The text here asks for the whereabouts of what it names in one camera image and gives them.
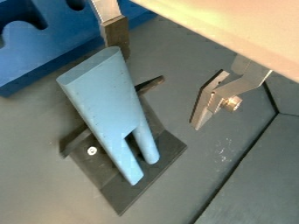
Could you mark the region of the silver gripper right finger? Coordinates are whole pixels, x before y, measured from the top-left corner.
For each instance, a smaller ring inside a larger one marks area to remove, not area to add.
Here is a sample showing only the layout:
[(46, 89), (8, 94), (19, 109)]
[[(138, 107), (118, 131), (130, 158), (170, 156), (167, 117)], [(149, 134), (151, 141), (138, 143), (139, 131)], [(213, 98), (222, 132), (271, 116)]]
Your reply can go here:
[(238, 55), (231, 70), (239, 78), (230, 83), (221, 83), (230, 77), (230, 73), (219, 70), (201, 88), (199, 96), (191, 113), (191, 126), (199, 130), (211, 117), (226, 109), (238, 110), (242, 103), (239, 95), (258, 88), (273, 73), (273, 70), (259, 65), (254, 60)]

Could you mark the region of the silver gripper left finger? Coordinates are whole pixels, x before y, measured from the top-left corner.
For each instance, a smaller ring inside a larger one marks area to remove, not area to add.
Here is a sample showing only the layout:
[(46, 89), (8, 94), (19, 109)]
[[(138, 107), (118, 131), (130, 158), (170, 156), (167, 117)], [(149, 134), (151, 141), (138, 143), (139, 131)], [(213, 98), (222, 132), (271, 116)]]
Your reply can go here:
[(118, 46), (124, 59), (130, 58), (128, 19), (122, 14), (118, 0), (90, 0), (99, 22), (106, 47)]

